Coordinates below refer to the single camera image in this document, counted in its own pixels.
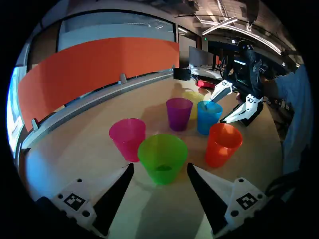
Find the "orange plastic cup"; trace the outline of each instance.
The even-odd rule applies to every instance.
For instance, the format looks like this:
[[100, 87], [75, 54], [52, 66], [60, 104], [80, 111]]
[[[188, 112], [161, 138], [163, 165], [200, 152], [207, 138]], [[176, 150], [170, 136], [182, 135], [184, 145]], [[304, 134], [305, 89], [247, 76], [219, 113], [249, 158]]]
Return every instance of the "orange plastic cup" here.
[[234, 126], [214, 124], [209, 130], [205, 161], [213, 168], [221, 167], [242, 145], [242, 135]]

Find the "table surface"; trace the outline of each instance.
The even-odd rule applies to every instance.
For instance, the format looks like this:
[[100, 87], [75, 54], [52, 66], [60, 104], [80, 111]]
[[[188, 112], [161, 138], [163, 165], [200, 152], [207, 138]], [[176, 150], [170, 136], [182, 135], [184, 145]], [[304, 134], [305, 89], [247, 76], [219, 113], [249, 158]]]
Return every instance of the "table surface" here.
[[[196, 131], [196, 120], [184, 132], [169, 129], [166, 100], [196, 91], [209, 99], [211, 92], [195, 82], [168, 78], [145, 85], [103, 102], [70, 119], [46, 135], [30, 149], [25, 161], [26, 187], [36, 200], [52, 198], [77, 178], [100, 180], [127, 165], [108, 131], [124, 118], [140, 118], [146, 123], [146, 136], [171, 133], [188, 147], [187, 162], [234, 181], [244, 177], [260, 190], [282, 174], [282, 153], [278, 133], [267, 107], [248, 126], [231, 123], [243, 136], [237, 152], [218, 169], [205, 161], [207, 136]], [[221, 117], [237, 104], [235, 94], [224, 97]], [[211, 238], [211, 227], [186, 173], [184, 164], [176, 180], [155, 185], [140, 163], [110, 227], [112, 238]]]

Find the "light blue shirt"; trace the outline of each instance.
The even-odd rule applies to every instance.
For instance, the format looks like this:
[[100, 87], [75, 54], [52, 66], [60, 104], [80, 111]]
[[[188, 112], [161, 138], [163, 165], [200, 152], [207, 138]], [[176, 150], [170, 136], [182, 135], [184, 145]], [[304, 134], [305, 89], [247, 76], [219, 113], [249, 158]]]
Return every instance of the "light blue shirt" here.
[[283, 143], [283, 173], [298, 170], [301, 152], [310, 145], [313, 129], [313, 102], [310, 83], [304, 65], [295, 73], [275, 79], [280, 98], [290, 103], [295, 114]]

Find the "pink plastic cup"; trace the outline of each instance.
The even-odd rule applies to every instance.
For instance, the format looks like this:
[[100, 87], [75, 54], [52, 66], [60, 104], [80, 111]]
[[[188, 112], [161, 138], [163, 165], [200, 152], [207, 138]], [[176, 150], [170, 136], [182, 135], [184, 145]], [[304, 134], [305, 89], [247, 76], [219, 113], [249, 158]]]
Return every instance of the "pink plastic cup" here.
[[123, 119], [112, 125], [108, 134], [127, 161], [138, 162], [137, 151], [145, 140], [145, 131], [146, 126], [142, 120]]
[[169, 127], [174, 131], [183, 131], [187, 128], [193, 103], [184, 98], [172, 98], [166, 101]]

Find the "ceiling light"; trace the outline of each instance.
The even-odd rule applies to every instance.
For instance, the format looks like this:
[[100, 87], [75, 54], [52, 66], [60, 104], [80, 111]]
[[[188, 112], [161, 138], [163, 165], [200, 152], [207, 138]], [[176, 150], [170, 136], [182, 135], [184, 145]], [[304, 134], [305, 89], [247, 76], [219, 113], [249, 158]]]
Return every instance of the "ceiling light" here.
[[[217, 25], [218, 23], [217, 22], [212, 22], [212, 21], [206, 21], [206, 20], [202, 20], [202, 23], [203, 24], [208, 24], [208, 25]], [[238, 31], [238, 32], [241, 32], [247, 36], [250, 36], [260, 42], [262, 42], [263, 44], [265, 44], [266, 46], [268, 46], [269, 48], [273, 49], [275, 52], [277, 52], [279, 55], [281, 54], [281, 50], [276, 47], [274, 44], [272, 44], [270, 41], [267, 41], [266, 39], [256, 35], [256, 34], [253, 34], [251, 32], [248, 32], [248, 31], [245, 31], [245, 30], [242, 30], [240, 28], [237, 28], [237, 27], [233, 27], [233, 26], [229, 26], [229, 25], [225, 25], [225, 26], [222, 26], [223, 28], [226, 28], [226, 29], [230, 29], [230, 30], [233, 30], [233, 31]]]
[[238, 60], [234, 60], [234, 62], [237, 62], [237, 63], [239, 63], [239, 64], [241, 64], [241, 65], [246, 65], [245, 62], [241, 62], [241, 61], [238, 61]]
[[185, 32], [185, 33], [187, 33], [188, 31], [186, 31], [186, 30], [184, 30], [183, 28], [178, 28], [178, 30], [180, 30], [180, 31], [183, 31], [183, 32]]
[[223, 21], [223, 22], [220, 22], [220, 23], [216, 24], [215, 26], [213, 26], [213, 27], [207, 29], [206, 31], [203, 32], [202, 35], [205, 35], [205, 34], [207, 34], [207, 33], [210, 33], [211, 31], [214, 31], [214, 30], [216, 30], [217, 28], [220, 28], [220, 27], [222, 27], [222, 26], [225, 26], [225, 25], [227, 25], [227, 24], [229, 24], [229, 23], [232, 23], [232, 22], [235, 22], [235, 21], [237, 21], [237, 20], [238, 20], [237, 17], [229, 18], [229, 19], [227, 19], [227, 20], [225, 20], [225, 21]]

